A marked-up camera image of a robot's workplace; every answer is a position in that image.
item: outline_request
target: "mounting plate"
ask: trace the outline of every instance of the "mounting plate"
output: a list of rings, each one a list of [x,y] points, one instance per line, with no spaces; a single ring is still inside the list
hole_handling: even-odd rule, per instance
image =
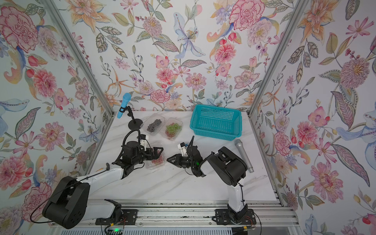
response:
[[[136,219],[137,219],[137,212],[138,210],[135,209],[122,209],[121,210],[124,213],[124,216],[126,216],[125,222],[120,222],[119,225],[135,225]],[[114,223],[114,220],[107,218],[99,218],[95,221],[95,225],[110,225],[111,223]]]

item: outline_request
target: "black cable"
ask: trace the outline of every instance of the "black cable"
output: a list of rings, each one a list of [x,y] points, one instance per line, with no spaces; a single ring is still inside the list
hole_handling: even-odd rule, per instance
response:
[[[50,198],[56,196],[58,193],[60,193],[60,192],[62,192],[62,191],[64,191],[64,190],[66,190],[67,188],[73,187],[74,185],[80,183],[81,181],[83,181],[83,180],[85,180],[85,179],[89,179],[90,177],[96,176],[96,175],[98,175],[98,174],[100,174],[100,173],[103,173],[103,172],[106,172],[106,171],[107,171],[107,170],[102,171],[102,172],[99,172],[99,173],[94,174],[94,175],[92,175],[92,176],[85,177],[85,178],[83,178],[82,180],[77,181],[77,182],[75,182],[75,183],[73,183],[73,184],[71,184],[71,185],[69,185],[69,186],[66,186],[63,190],[60,190],[60,191],[58,191],[57,193],[55,193],[54,195],[50,196],[50,197],[47,198],[44,202],[42,202],[41,204],[39,204],[39,206],[38,206],[37,208],[34,209],[34,211],[30,214],[30,221],[33,222],[33,223],[35,223],[35,224],[44,224],[44,223],[51,223],[51,222],[53,222],[53,221],[37,222],[37,221],[34,221],[34,220],[32,219],[32,216],[33,216],[33,214],[36,212],[36,210],[37,210],[39,207],[41,207],[41,205],[43,205],[43,204],[44,204],[46,201],[48,201]]]

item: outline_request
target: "blue flower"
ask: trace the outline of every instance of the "blue flower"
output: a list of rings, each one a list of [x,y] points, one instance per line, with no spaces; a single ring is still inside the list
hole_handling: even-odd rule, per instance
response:
[[[91,127],[91,126],[88,126],[88,133],[83,133],[81,134],[78,139],[79,140],[82,140],[82,141],[85,141],[85,142],[88,142],[88,141],[92,141],[94,140],[95,142],[99,142],[99,139],[97,137],[97,135],[100,133],[100,126],[98,127],[98,129],[96,131],[94,131],[94,129]]]
[[[199,47],[194,46],[192,43],[192,41],[194,42],[194,40],[199,35],[197,27],[195,27],[194,29],[190,28],[189,30],[187,30],[187,34],[185,34],[185,31],[184,31],[185,20],[182,17],[182,15],[175,12],[174,18],[175,18],[174,30],[175,30],[175,33],[177,34],[177,41],[183,45],[182,50],[180,51],[180,54],[175,55],[175,58],[176,59],[184,58],[185,52],[187,50],[191,50],[191,52],[195,56],[204,56],[205,53],[203,53]]]

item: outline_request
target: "plastic clamshell container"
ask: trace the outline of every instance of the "plastic clamshell container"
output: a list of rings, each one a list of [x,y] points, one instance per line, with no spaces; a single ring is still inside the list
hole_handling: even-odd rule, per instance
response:
[[[156,126],[155,130],[153,132],[148,131],[147,129],[148,129],[149,125],[152,124],[155,120],[158,120],[158,119],[161,120],[162,123],[160,125]],[[166,122],[166,119],[163,116],[161,116],[159,114],[153,114],[150,117],[148,117],[146,119],[146,121],[143,123],[142,129],[144,130],[144,132],[146,132],[147,135],[154,136],[163,127],[165,122]]]
[[[162,143],[159,142],[159,141],[156,141],[156,142],[151,143],[150,146],[152,148],[153,147],[162,147]],[[151,160],[151,161],[145,161],[145,165],[146,165],[147,169],[152,170],[152,169],[163,166],[165,164],[165,162],[166,162],[166,156],[165,156],[164,152],[162,152],[158,159]]]
[[[190,128],[195,135],[231,141],[241,136],[241,112],[236,109],[196,105]]]
[[[183,122],[175,119],[169,118],[163,127],[160,129],[159,133],[168,140],[174,141],[175,138],[179,135],[180,131],[183,129]]]

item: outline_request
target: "black stand base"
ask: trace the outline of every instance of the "black stand base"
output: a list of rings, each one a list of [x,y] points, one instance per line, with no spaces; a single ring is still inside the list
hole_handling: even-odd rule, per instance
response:
[[[141,125],[142,125],[142,120],[141,119],[135,119],[136,123],[134,123],[134,121],[130,121],[128,123],[128,127],[130,130],[134,130],[134,129],[140,129],[141,128]]]
[[[243,210],[238,212],[238,214],[244,213],[243,216],[238,217],[238,219],[236,219],[237,215],[231,209],[216,209],[213,220],[215,218],[217,225],[229,225],[229,224],[246,224],[246,225],[253,224],[255,225],[256,218],[255,218],[255,214],[253,213],[253,210],[248,209],[247,204],[245,208],[243,208]]]
[[[129,209],[129,210],[121,210],[124,214],[125,221],[123,220],[122,222],[119,223],[119,225],[135,225],[136,224],[136,219],[137,219],[137,210],[135,209]],[[113,219],[107,218],[99,218],[95,221],[95,225],[110,225],[111,223],[115,223]]]

